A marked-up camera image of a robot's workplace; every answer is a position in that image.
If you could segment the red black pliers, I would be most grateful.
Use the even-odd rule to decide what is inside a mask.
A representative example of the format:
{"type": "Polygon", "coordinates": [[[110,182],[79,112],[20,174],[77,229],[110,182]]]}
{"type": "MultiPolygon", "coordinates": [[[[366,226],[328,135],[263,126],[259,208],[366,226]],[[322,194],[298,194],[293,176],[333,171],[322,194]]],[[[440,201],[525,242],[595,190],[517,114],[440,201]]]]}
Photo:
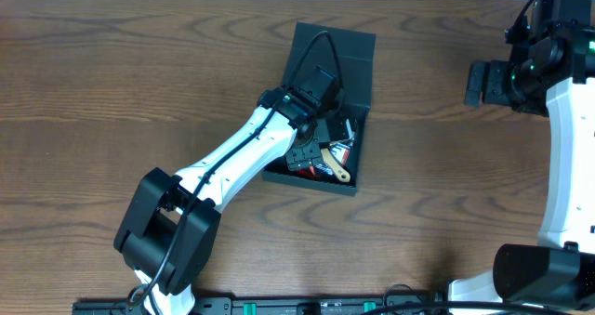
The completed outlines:
{"type": "Polygon", "coordinates": [[[316,174],[315,170],[310,167],[308,169],[299,169],[296,171],[296,174],[310,180],[316,180],[319,176],[316,174]]]}

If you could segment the orange scraper wooden handle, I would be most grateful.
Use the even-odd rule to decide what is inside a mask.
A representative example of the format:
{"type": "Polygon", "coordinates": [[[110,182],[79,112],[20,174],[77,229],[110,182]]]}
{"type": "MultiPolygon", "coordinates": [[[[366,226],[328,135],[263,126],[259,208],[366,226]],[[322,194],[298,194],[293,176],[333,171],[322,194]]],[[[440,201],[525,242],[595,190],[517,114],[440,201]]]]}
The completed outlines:
{"type": "Polygon", "coordinates": [[[335,159],[331,151],[327,148],[321,149],[321,154],[324,163],[332,170],[334,176],[338,181],[343,183],[350,182],[350,174],[343,168],[343,166],[335,159]]]}

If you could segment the blue screwdriver bit case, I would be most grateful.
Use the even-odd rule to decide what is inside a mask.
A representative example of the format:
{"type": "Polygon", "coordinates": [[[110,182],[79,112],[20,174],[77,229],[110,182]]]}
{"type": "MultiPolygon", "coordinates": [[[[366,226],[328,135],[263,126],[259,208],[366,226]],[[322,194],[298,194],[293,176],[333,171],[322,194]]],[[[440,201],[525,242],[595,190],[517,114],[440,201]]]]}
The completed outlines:
{"type": "MultiPolygon", "coordinates": [[[[315,147],[318,148],[320,151],[321,149],[327,148],[331,151],[335,159],[343,166],[343,168],[350,174],[350,172],[346,168],[347,161],[350,155],[350,146],[344,143],[333,143],[324,147],[321,147],[319,144],[315,144],[315,147]]],[[[315,170],[318,176],[319,173],[328,176],[334,176],[332,170],[324,163],[322,154],[321,154],[322,161],[321,162],[313,162],[312,168],[315,170]]]]}

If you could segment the dark green box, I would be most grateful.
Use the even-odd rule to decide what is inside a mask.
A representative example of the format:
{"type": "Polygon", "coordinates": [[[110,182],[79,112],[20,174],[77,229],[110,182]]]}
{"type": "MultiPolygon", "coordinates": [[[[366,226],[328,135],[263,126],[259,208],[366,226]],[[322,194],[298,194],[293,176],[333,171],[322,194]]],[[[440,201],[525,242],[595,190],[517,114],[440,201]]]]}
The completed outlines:
{"type": "Polygon", "coordinates": [[[339,182],[334,176],[319,173],[316,180],[306,179],[290,171],[285,155],[267,165],[262,172],[265,181],[305,189],[321,190],[353,196],[357,193],[357,177],[364,144],[366,117],[371,108],[373,58],[376,36],[372,33],[336,29],[299,22],[282,83],[295,87],[324,87],[327,78],[340,78],[343,88],[333,110],[324,118],[346,116],[356,120],[355,139],[346,164],[350,182],[339,182]]]}

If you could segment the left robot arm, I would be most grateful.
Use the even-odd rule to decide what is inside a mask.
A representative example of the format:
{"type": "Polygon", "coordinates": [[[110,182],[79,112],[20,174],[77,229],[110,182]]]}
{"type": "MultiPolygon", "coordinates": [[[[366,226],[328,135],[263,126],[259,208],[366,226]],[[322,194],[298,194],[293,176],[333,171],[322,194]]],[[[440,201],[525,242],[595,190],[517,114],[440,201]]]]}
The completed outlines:
{"type": "Polygon", "coordinates": [[[187,314],[192,280],[213,249],[221,213],[262,169],[287,154],[305,166],[316,127],[335,115],[343,98],[340,72],[317,66],[299,85],[265,91],[247,122],[203,159],[169,175],[154,168],[139,182],[114,238],[114,248],[140,283],[129,310],[187,314]]]}

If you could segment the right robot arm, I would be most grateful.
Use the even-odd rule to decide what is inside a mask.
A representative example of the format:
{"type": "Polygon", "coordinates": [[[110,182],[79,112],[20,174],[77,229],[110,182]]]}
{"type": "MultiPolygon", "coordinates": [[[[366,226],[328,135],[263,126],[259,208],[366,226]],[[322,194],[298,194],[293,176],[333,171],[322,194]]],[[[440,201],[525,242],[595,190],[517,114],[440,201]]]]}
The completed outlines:
{"type": "Polygon", "coordinates": [[[447,284],[447,314],[594,308],[594,27],[591,0],[528,0],[505,31],[508,60],[475,61],[464,102],[549,118],[546,210],[534,245],[447,284]]]}

